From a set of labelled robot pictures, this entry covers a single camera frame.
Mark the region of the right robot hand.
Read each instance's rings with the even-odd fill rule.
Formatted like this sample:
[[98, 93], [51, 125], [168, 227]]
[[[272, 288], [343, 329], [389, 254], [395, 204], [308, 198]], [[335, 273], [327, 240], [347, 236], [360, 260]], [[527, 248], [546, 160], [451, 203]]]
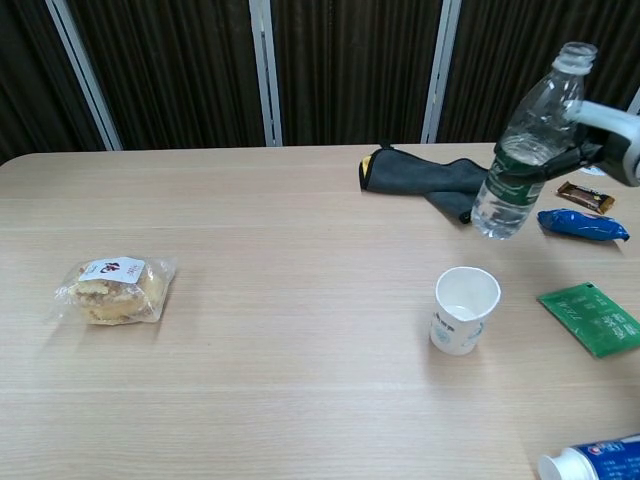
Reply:
[[563, 117], [576, 125], [574, 147], [545, 163], [545, 180], [595, 166], [617, 182], [639, 186], [639, 116], [583, 101]]

